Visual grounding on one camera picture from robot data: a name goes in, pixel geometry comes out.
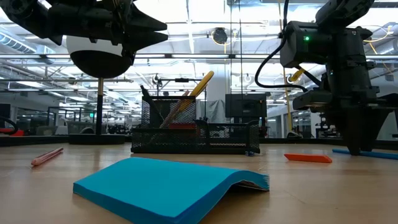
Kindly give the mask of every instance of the table surface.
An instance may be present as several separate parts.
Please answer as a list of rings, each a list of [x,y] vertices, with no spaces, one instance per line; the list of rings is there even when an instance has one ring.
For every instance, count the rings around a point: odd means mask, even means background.
[[[64,147],[32,168],[31,160]],[[131,154],[121,146],[0,147],[1,223],[129,223],[72,193],[72,183],[130,156],[248,169],[271,177],[270,192],[228,192],[201,223],[397,223],[398,161],[334,154],[336,146],[263,144],[260,156]],[[332,164],[287,161],[327,154]]]

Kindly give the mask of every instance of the ceiling light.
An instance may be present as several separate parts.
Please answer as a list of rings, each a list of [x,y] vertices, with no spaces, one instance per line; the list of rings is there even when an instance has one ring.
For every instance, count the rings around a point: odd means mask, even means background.
[[[254,87],[254,86],[249,87],[248,90],[266,90],[266,91],[282,91],[282,92],[285,92],[285,90],[283,90],[283,89],[268,89],[268,88],[265,89],[265,88],[259,88],[259,87]],[[302,92],[302,90],[291,90],[291,92],[294,92],[294,91]]]
[[[160,90],[160,92],[163,92],[163,91],[186,91],[186,90],[193,90],[193,88],[184,88],[183,90],[181,90],[181,89],[166,89],[166,88],[164,88],[163,90]],[[107,93],[110,93],[110,92],[141,92],[142,90],[141,89],[113,89],[112,91],[106,91],[106,90],[104,90],[104,92],[107,92]]]
[[[165,58],[164,54],[136,54],[136,58]]]
[[[79,103],[79,102],[73,102],[74,105],[96,105],[97,103],[93,102],[88,102],[88,103]],[[126,103],[103,103],[104,105],[127,105]]]
[[[49,92],[51,95],[54,95],[54,96],[59,96],[59,97],[64,97],[64,95],[61,95],[61,94],[59,94],[59,93],[54,93],[54,92]]]
[[[70,58],[70,55],[68,54],[49,54],[46,55],[48,58]]]
[[[0,58],[3,59],[14,59],[14,58],[18,58],[18,59],[38,59],[41,58],[39,55],[33,55],[33,54],[28,54],[28,55],[21,55],[21,54],[1,54]]]
[[[367,55],[366,59],[398,59],[398,55]]]
[[[172,54],[172,58],[228,58],[226,54]]]
[[[79,110],[79,108],[60,108],[60,110]]]
[[[70,104],[64,104],[64,103],[60,103],[60,106],[64,106],[64,107],[70,107],[70,108],[82,108],[81,106],[78,105],[70,105]]]
[[[236,58],[247,58],[247,59],[257,59],[257,58],[267,58],[269,54],[237,54]],[[280,59],[279,55],[274,55],[272,59]]]
[[[2,27],[19,27],[18,24],[1,24]]]
[[[70,89],[48,89],[44,91],[75,91],[75,90],[70,90]]]
[[[17,82],[18,84],[26,85],[26,86],[31,86],[31,87],[36,87],[36,88],[47,88],[47,86],[39,84],[37,82],[25,82],[25,81],[20,81]]]
[[[89,99],[80,97],[80,96],[69,96],[69,98],[76,100],[76,101],[90,101]]]
[[[38,89],[8,89],[8,91],[40,91]]]
[[[98,91],[98,89],[75,89],[76,91]]]
[[[29,36],[26,36],[24,38],[27,39],[27,40],[33,40],[33,39],[38,39],[39,37],[37,37],[36,35],[29,35]]]

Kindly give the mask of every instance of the pillar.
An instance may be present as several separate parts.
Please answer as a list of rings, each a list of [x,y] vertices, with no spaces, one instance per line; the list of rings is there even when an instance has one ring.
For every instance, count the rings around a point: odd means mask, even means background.
[[[225,101],[225,94],[231,92],[229,65],[210,65],[214,76],[207,84],[207,101]]]
[[[321,117],[319,116],[320,113],[311,113],[310,119],[311,119],[311,134],[314,138],[317,137],[317,128],[320,128],[320,126],[315,126],[316,124],[321,123]]]
[[[282,131],[282,138],[285,138],[285,119],[284,115],[281,114],[280,116],[280,130]]]
[[[98,79],[98,96],[97,96],[97,121],[95,124],[95,134],[101,134],[102,127],[102,105],[104,100],[104,78]]]

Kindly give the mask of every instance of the red marker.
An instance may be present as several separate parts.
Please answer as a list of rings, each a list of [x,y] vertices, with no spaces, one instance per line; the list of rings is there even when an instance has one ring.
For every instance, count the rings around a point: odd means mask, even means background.
[[[38,165],[42,164],[43,162],[45,162],[45,161],[53,158],[54,156],[60,154],[62,151],[63,151],[63,148],[61,147],[61,148],[52,150],[50,152],[46,152],[45,154],[42,154],[41,156],[37,156],[36,158],[34,158],[32,160],[31,164],[33,166],[38,166]]]

